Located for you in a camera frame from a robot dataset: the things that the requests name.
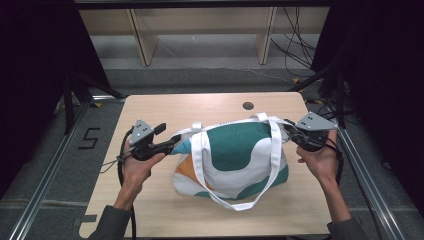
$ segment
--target tabletop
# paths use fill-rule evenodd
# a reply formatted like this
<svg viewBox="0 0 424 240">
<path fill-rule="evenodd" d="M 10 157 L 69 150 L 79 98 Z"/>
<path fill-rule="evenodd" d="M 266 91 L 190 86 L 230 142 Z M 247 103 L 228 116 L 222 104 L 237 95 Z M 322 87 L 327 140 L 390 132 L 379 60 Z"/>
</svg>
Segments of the tabletop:
<svg viewBox="0 0 424 240">
<path fill-rule="evenodd" d="M 253 104 L 252 110 L 243 104 Z M 105 163 L 116 158 L 125 133 L 141 118 L 150 126 L 167 124 L 154 143 L 168 140 L 181 129 L 201 121 L 203 126 L 249 118 L 255 113 L 298 121 L 307 114 L 299 93 L 214 93 L 134 95 L 127 98 L 117 123 Z M 180 195 L 172 184 L 179 156 L 167 156 L 152 170 L 143 192 L 134 203 L 139 237 L 225 237 L 327 234 L 330 215 L 324 194 L 305 164 L 299 164 L 296 145 L 283 145 L 289 166 L 284 184 L 269 189 L 246 211 L 225 209 L 209 198 Z M 86 215 L 96 222 L 83 223 L 80 235 L 96 228 L 105 205 L 113 205 L 120 186 L 116 169 L 100 174 Z M 126 236 L 131 236 L 128 224 Z"/>
</svg>

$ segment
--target metal frame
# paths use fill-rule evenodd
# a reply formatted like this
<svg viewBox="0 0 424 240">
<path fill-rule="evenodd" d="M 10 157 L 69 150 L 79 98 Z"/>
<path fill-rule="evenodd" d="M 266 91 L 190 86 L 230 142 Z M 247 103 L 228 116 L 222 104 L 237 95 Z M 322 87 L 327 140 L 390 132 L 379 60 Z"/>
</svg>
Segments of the metal frame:
<svg viewBox="0 0 424 240">
<path fill-rule="evenodd" d="M 56 153 L 53 156 L 52 161 L 50 162 L 46 172 L 43 175 L 43 178 L 38 184 L 37 189 L 35 190 L 31 199 L 28 201 L 28 204 L 25 207 L 23 213 L 21 214 L 19 220 L 13 227 L 13 231 L 9 236 L 9 239 L 25 239 L 32 223 L 34 222 L 38 210 L 40 209 L 44 197 L 47 194 L 54 178 L 56 177 L 57 171 L 62 163 L 62 160 L 64 159 L 64 156 L 69 149 L 69 145 L 75 135 L 75 130 L 78 128 L 78 124 L 81 122 L 81 119 L 87 112 L 89 106 L 89 102 L 85 102 L 80 105 L 80 109 L 76 116 L 75 124 L 70 129 L 70 131 L 63 137 L 58 149 L 56 150 Z"/>
<path fill-rule="evenodd" d="M 333 122 L 339 126 L 336 119 L 333 119 Z M 358 181 L 363 187 L 365 194 L 369 198 L 375 212 L 380 218 L 380 221 L 386 230 L 388 237 L 393 240 L 406 239 L 389 205 L 384 200 L 380 190 L 378 190 L 377 185 L 371 177 L 371 174 L 368 172 L 364 162 L 361 159 L 361 156 L 350 139 L 347 130 L 339 128 L 338 133 L 342 143 L 344 144 L 346 154 L 349 154 L 352 167 L 358 174 Z"/>
</svg>

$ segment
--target black curtain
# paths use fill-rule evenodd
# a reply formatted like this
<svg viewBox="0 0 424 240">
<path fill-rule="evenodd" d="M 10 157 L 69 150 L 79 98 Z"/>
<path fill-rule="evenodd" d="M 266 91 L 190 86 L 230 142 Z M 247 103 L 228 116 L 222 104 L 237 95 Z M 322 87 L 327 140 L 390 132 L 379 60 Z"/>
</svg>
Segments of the black curtain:
<svg viewBox="0 0 424 240">
<path fill-rule="evenodd" d="M 84 73 L 109 86 L 78 11 L 60 4 L 72 0 L 56 3 L 0 4 L 0 197 L 48 131 L 65 77 Z"/>
<path fill-rule="evenodd" d="M 370 1 L 375 7 L 341 69 L 353 103 L 384 159 L 424 216 L 424 4 Z M 349 24 L 353 1 L 337 1 L 320 38 L 313 69 L 325 67 Z"/>
</svg>

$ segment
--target sleeve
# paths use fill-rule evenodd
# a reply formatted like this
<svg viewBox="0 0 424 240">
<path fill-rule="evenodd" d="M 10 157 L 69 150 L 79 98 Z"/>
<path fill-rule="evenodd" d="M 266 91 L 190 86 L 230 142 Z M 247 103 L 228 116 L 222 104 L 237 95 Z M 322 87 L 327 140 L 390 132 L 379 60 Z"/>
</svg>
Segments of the sleeve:
<svg viewBox="0 0 424 240">
<path fill-rule="evenodd" d="M 356 218 L 340 223 L 329 223 L 327 225 L 331 237 L 335 240 L 368 239 L 364 229 Z"/>
<path fill-rule="evenodd" d="M 106 206 L 103 210 L 102 217 L 100 218 L 96 231 L 94 231 L 88 239 L 123 239 L 130 217 L 130 211 Z"/>
</svg>

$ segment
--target black sticker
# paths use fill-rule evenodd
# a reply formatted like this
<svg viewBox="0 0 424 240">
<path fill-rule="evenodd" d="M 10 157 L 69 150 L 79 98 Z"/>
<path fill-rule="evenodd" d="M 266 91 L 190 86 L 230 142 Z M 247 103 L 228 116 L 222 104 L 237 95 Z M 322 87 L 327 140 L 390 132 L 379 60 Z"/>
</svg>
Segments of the black sticker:
<svg viewBox="0 0 424 240">
<path fill-rule="evenodd" d="M 94 149 L 99 138 L 89 138 L 89 137 L 87 137 L 88 133 L 91 130 L 100 130 L 100 128 L 88 128 L 87 131 L 85 132 L 84 138 L 82 140 L 83 141 L 93 141 L 93 145 L 91 145 L 91 147 L 78 147 L 78 149 Z"/>
</svg>

